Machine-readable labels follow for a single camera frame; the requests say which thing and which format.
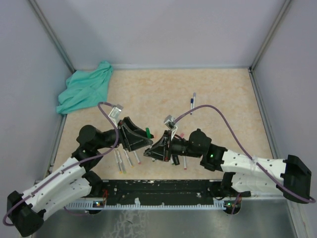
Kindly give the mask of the yellow cap marker pen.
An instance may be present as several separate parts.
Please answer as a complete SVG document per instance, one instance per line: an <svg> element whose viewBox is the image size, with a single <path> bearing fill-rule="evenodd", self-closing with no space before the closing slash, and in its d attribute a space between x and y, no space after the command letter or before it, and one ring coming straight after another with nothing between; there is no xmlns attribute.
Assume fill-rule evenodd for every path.
<svg viewBox="0 0 317 238"><path fill-rule="evenodd" d="M129 154L128 154L128 152L126 150L124 150L124 154L125 154L125 156L127 158L127 161L129 163L130 167L133 168L134 167L133 162L132 162L132 160L131 160L131 158L130 158L130 156L129 156Z"/></svg>

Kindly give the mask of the black orange highlighter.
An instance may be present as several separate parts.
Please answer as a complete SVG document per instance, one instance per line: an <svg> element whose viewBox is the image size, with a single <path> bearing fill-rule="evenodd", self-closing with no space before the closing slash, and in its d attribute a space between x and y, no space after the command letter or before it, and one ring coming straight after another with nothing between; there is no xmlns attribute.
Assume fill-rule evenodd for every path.
<svg viewBox="0 0 317 238"><path fill-rule="evenodd" d="M177 155L172 155L174 165L180 165L179 157Z"/></svg>

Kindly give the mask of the light green cap pen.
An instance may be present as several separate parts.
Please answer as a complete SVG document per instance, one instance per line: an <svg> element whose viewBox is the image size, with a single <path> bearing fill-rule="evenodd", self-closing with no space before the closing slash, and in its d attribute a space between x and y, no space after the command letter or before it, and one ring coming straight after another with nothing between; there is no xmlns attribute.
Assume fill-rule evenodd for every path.
<svg viewBox="0 0 317 238"><path fill-rule="evenodd" d="M123 159L122 159L122 156L121 156L121 153L119 150L117 150L117 155L118 155L118 158L119 158L119 161L120 161L120 166L122 168L122 172L125 174L126 173L126 169L125 169L125 165L124 165L124 162L123 162Z"/></svg>

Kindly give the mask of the blue cap pen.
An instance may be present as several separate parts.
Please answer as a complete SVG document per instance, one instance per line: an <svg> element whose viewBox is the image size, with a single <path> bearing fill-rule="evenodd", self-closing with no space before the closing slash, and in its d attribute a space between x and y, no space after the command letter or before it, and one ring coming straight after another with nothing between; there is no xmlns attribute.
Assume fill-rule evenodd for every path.
<svg viewBox="0 0 317 238"><path fill-rule="evenodd" d="M193 98L191 98L191 100L190 100L190 110L192 110L194 107L193 107L193 102L194 102L194 100L193 100Z"/></svg>

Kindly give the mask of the lilac cap pen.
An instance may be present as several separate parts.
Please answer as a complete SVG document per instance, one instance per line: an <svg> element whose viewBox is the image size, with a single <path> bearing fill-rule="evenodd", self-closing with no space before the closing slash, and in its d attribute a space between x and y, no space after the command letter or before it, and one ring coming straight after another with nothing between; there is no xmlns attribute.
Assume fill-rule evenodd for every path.
<svg viewBox="0 0 317 238"><path fill-rule="evenodd" d="M195 107L195 100L196 100L196 93L193 93L193 98L192 98L192 106L193 108Z"/></svg>

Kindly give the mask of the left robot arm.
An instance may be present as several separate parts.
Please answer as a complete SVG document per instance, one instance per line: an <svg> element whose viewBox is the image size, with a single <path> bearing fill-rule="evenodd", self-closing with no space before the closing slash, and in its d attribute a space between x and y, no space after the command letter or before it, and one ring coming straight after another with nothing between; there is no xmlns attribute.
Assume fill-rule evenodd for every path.
<svg viewBox="0 0 317 238"><path fill-rule="evenodd" d="M79 147L53 173L33 187L7 197L7 212L3 223L14 226L22 237L35 233L52 214L69 203L86 196L99 196L102 179L92 171L103 155L100 149L114 150L118 145L129 152L153 143L148 130L137 127L129 117L102 132L92 125L83 126L77 137Z"/></svg>

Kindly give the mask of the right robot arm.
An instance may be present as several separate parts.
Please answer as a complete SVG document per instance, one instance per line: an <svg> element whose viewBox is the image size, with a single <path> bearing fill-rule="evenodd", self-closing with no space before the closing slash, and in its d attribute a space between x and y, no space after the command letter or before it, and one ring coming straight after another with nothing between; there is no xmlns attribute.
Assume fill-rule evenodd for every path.
<svg viewBox="0 0 317 238"><path fill-rule="evenodd" d="M308 204L312 172L294 155L286 159L265 159L234 152L211 142L200 129L189 138L175 138L166 130L162 138L146 149L144 156L167 162L172 156L199 158L200 165L209 171L223 172L222 192L233 196L236 192L281 194L293 202Z"/></svg>

